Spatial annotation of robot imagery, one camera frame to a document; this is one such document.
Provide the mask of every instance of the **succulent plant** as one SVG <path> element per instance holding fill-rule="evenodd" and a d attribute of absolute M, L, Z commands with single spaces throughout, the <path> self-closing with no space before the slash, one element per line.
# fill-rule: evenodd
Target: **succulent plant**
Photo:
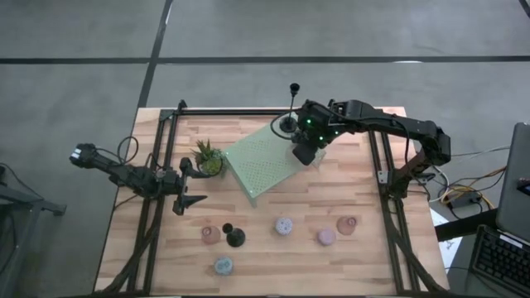
<path fill-rule="evenodd" d="M 210 145 L 210 140 L 206 144 L 202 140 L 197 141 L 197 147 L 199 150 L 192 150 L 192 152 L 200 170 L 209 175 L 219 173 L 219 169 L 223 166 L 223 152 L 218 148 L 213 148 Z"/>

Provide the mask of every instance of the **wooden table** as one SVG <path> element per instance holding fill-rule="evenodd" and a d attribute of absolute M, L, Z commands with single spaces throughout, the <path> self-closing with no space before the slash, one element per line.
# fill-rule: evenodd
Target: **wooden table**
<path fill-rule="evenodd" d="M 404 108 L 384 110 L 405 115 Z M 159 112 L 159 108 L 138 111 L 133 136 L 139 140 L 140 149 L 133 164 L 143 165 L 151 152 Z M 180 116 L 172 165 L 177 167 L 182 157 L 191 157 L 190 151 L 195 149 L 197 140 L 209 138 L 214 146 L 223 149 L 268 125 L 271 119 L 269 116 Z M 390 136 L 390 142 L 396 167 L 402 166 L 405 140 Z M 412 148 L 409 158 L 415 154 Z M 382 146 L 379 150 L 383 156 Z M 326 151 L 319 170 L 308 167 L 283 181 L 259 198 L 256 209 L 250 206 L 230 173 L 224 178 L 189 179 L 190 195 L 208 195 L 209 198 L 187 209 L 184 216 L 172 213 L 176 197 L 167 197 L 152 294 L 394 294 L 368 134 L 343 135 Z M 420 189 L 411 186 L 411 190 Z M 120 190 L 117 203 L 131 194 L 131 190 Z M 134 199 L 114 212 L 96 290 L 105 288 L 131 256 L 141 206 L 141 200 Z M 425 195 L 410 193 L 404 200 L 404 208 L 414 253 L 436 281 L 448 288 Z M 316 233 L 322 228 L 335 228 L 335 221 L 342 215 L 358 219 L 354 234 L 337 233 L 338 241 L 333 246 L 319 245 Z M 280 216 L 294 221 L 294 229 L 287 238 L 273 230 L 275 219 Z M 201 242 L 200 230 L 204 226 L 221 228 L 228 222 L 247 234 L 242 247 L 231 248 L 224 240 L 211 246 Z M 215 275 L 213 264 L 221 256 L 234 260 L 231 276 Z M 407 279 L 402 256 L 400 260 L 403 277 Z M 145 267 L 145 262 L 141 264 L 140 281 L 143 280 L 142 266 Z"/>

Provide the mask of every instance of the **black object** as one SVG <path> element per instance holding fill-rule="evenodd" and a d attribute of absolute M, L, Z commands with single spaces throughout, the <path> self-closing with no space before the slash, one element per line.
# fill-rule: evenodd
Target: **black object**
<path fill-rule="evenodd" d="M 517 183 L 517 189 L 525 195 L 530 195 L 530 178 L 520 178 Z"/>
<path fill-rule="evenodd" d="M 238 248 L 245 243 L 245 232 L 241 228 L 235 228 L 232 232 L 226 235 L 226 242 L 229 243 L 229 246 L 232 248 Z"/>
<path fill-rule="evenodd" d="M 530 247 L 492 228 L 479 227 L 470 271 L 530 296 Z"/>
<path fill-rule="evenodd" d="M 497 224 L 524 241 L 530 241 L 530 196 L 521 185 L 521 178 L 530 176 L 530 124 L 517 123 L 513 128 L 508 164 L 504 172 Z"/>
<path fill-rule="evenodd" d="M 454 195 L 449 195 L 449 203 L 447 203 L 447 207 L 449 207 L 450 209 L 465 207 L 472 204 L 480 203 L 481 199 L 482 196 L 476 191 L 457 193 Z"/>
<path fill-rule="evenodd" d="M 385 191 L 397 198 L 407 197 L 408 184 L 431 166 L 442 166 L 451 160 L 451 139 L 433 121 L 420 121 L 385 113 L 358 100 L 328 106 L 309 99 L 296 110 L 297 130 L 292 136 L 296 147 L 292 153 L 308 166 L 320 148 L 325 148 L 341 134 L 377 131 L 407 140 L 418 140 L 422 150 L 405 166 L 389 173 Z"/>
<path fill-rule="evenodd" d="M 78 144 L 70 156 L 70 161 L 80 168 L 95 168 L 110 174 L 108 179 L 115 185 L 125 185 L 145 199 L 158 199 L 160 195 L 177 195 L 173 204 L 173 212 L 177 215 L 183 215 L 184 209 L 207 198 L 206 195 L 185 195 L 188 177 L 210 177 L 194 170 L 188 157 L 181 159 L 179 169 L 182 175 L 178 175 L 171 166 L 154 171 L 147 166 L 124 165 L 99 154 L 94 144 Z"/>
<path fill-rule="evenodd" d="M 298 91 L 300 91 L 300 85 L 297 83 L 292 83 L 289 86 L 289 89 L 291 90 L 291 107 L 289 108 L 289 116 L 282 118 L 280 121 L 280 129 L 283 132 L 295 132 L 296 131 L 296 119 L 291 116 L 292 113 L 292 105 L 295 102 L 295 96 L 298 94 Z"/>
<path fill-rule="evenodd" d="M 238 248 L 245 243 L 245 232 L 241 228 L 234 228 L 231 223 L 223 224 L 223 233 L 226 234 L 226 242 L 232 248 Z"/>
<path fill-rule="evenodd" d="M 231 223 L 225 223 L 223 224 L 223 233 L 230 233 L 234 230 L 234 226 Z"/>
<path fill-rule="evenodd" d="M 462 236 L 468 236 L 477 233 L 477 228 L 484 224 L 490 228 L 497 227 L 497 210 L 488 210 L 480 214 L 471 215 L 464 219 L 455 220 L 449 223 L 440 224 L 434 227 L 436 237 L 439 242 L 451 240 Z"/>

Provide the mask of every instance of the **floor stripe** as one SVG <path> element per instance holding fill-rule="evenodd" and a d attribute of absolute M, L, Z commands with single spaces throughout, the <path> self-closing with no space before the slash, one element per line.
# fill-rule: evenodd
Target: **floor stripe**
<path fill-rule="evenodd" d="M 158 25 L 157 38 L 155 39 L 155 43 L 152 46 L 151 59 L 149 60 L 146 77 L 143 80 L 142 91 L 140 92 L 140 98 L 138 100 L 138 108 L 145 108 L 147 106 L 147 99 L 149 98 L 149 91 L 151 91 L 152 79 L 155 76 L 157 59 L 162 48 L 162 42 L 164 40 L 164 34 L 166 33 L 167 22 L 169 21 L 172 5 L 173 0 L 166 0 L 166 4 L 162 10 L 160 24 Z"/>
<path fill-rule="evenodd" d="M 488 56 L 307 56 L 307 57 L 167 57 L 162 65 L 236 65 L 236 64 L 303 64 L 303 63 L 477 63 L 530 62 L 530 55 Z"/>
<path fill-rule="evenodd" d="M 149 58 L 0 58 L 0 65 L 114 65 L 149 61 Z"/>

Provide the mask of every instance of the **robotic arm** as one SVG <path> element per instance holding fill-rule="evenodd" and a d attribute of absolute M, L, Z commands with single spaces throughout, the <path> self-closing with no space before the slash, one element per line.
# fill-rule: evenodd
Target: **robotic arm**
<path fill-rule="evenodd" d="M 297 130 L 292 141 L 297 145 L 292 153 L 306 166 L 315 159 L 318 148 L 325 148 L 345 132 L 372 130 L 418 140 L 422 150 L 405 166 L 389 173 L 387 192 L 393 197 L 406 198 L 412 179 L 430 166 L 442 166 L 451 160 L 451 139 L 433 121 L 384 113 L 358 100 L 331 100 L 328 107 L 306 100 L 296 114 Z"/>
<path fill-rule="evenodd" d="M 171 167 L 153 171 L 147 166 L 124 165 L 98 153 L 94 144 L 78 144 L 70 155 L 70 161 L 84 169 L 98 169 L 109 174 L 109 180 L 117 186 L 127 186 L 146 199 L 157 199 L 160 195 L 177 195 L 173 212 L 183 215 L 184 209 L 206 199 L 206 195 L 185 195 L 186 180 L 191 178 L 210 178 L 210 175 L 193 169 L 189 158 L 181 159 L 179 169 L 182 175 Z"/>

